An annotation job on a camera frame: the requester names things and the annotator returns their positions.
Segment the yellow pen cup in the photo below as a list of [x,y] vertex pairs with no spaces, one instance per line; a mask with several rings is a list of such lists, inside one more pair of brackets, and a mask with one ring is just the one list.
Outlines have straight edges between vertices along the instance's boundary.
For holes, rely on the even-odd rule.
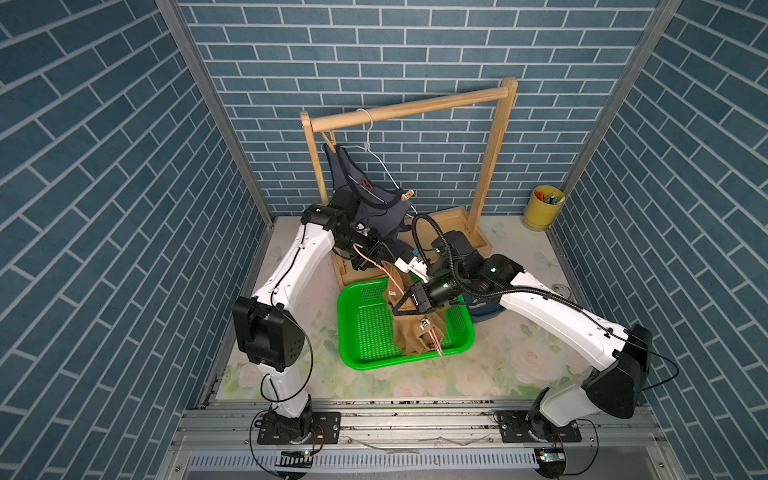
[[533,231],[543,231],[552,225],[566,202],[566,195],[556,187],[540,185],[533,189],[522,217],[523,224]]

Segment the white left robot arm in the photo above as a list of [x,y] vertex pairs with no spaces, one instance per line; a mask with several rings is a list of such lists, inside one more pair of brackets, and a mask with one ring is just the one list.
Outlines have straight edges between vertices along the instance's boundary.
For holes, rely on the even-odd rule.
[[333,249],[350,250],[356,243],[367,243],[353,226],[359,205],[353,193],[338,191],[329,204],[308,207],[276,270],[233,307],[238,349],[262,375],[258,386],[270,403],[264,419],[285,442],[298,443],[313,431],[309,380],[301,378],[296,365],[311,341],[298,323],[297,306],[315,270]]

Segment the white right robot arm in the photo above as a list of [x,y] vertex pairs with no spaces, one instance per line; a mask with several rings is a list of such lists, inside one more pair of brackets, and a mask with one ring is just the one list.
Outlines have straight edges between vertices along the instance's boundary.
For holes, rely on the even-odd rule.
[[553,442],[572,421],[597,412],[619,419],[634,415],[649,373],[652,339],[647,329],[626,329],[600,318],[512,259],[482,256],[459,231],[439,235],[432,249],[435,261],[423,259],[418,248],[396,258],[395,267],[418,280],[394,304],[394,315],[424,318],[469,294],[526,317],[588,362],[590,369],[582,376],[538,394],[524,417],[533,438]]

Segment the dark grey tank top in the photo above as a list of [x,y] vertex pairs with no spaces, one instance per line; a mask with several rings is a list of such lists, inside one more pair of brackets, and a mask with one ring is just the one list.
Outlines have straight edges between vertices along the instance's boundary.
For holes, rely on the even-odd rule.
[[403,199],[406,191],[398,187],[387,189],[370,181],[341,145],[324,145],[323,151],[330,167],[334,194],[346,192],[357,203],[352,213],[353,226],[362,225],[369,233],[375,232],[383,244],[382,255],[388,261],[409,250],[409,244],[399,239],[402,232],[410,230],[405,220],[413,213],[412,201]]

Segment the wooden clothes rack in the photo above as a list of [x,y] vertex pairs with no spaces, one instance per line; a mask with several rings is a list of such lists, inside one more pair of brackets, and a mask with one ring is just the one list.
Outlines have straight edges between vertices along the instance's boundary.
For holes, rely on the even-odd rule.
[[455,163],[447,161],[426,163],[424,155],[419,157],[417,163],[404,163],[399,172],[400,178],[406,182],[407,187],[415,191],[410,197],[415,198],[417,203],[424,207],[437,204],[437,198],[426,195],[424,193],[426,190],[437,190],[453,196],[471,192],[473,194],[471,197],[464,198],[470,204],[468,207],[455,203],[449,207],[440,208],[437,211],[436,220],[442,227],[462,228],[470,243],[480,253],[490,253],[492,243],[481,231],[479,222],[516,101],[517,91],[518,80],[514,77],[508,77],[503,79],[501,85],[496,88],[376,107],[371,110],[362,109],[317,118],[311,117],[307,112],[302,112],[300,119],[322,202],[329,202],[329,194],[322,176],[320,154],[316,142],[318,134],[322,135],[324,140],[331,141],[333,139],[332,133],[336,130],[363,125],[375,126],[391,120],[405,121],[410,117],[417,117],[416,124],[425,126],[427,124],[427,119],[424,117],[426,114],[494,102],[496,106],[484,153],[473,164],[479,169],[473,177],[469,172],[453,171],[452,169],[458,166]]

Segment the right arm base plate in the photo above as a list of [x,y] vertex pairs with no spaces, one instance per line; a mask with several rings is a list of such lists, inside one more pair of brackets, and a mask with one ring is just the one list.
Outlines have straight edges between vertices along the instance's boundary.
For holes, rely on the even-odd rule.
[[504,443],[579,443],[582,435],[578,425],[571,422],[558,427],[541,415],[523,410],[497,410],[492,418],[499,427]]

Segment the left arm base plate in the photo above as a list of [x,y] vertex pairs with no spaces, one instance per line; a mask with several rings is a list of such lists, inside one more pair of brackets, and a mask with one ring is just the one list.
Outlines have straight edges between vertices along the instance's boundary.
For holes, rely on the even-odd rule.
[[311,417],[304,413],[298,418],[268,412],[256,421],[255,442],[258,445],[311,444],[315,434],[316,444],[334,445],[338,443],[340,427],[340,412],[313,411]]

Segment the dark teal plastic bin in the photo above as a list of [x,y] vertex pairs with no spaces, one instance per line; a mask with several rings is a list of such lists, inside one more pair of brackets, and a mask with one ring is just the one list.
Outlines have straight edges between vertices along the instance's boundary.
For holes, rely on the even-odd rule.
[[503,307],[490,299],[477,298],[470,294],[464,294],[463,297],[473,324],[491,320],[504,311]]

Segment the green plastic basket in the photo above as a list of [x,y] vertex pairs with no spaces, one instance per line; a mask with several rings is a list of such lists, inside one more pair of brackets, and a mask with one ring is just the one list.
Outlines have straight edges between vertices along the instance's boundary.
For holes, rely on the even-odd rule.
[[[355,370],[373,370],[436,359],[435,351],[405,355],[395,345],[393,316],[383,292],[385,279],[372,279],[345,287],[337,302],[340,357]],[[462,354],[473,345],[475,328],[466,307],[446,311],[447,332],[441,342],[446,356]]]

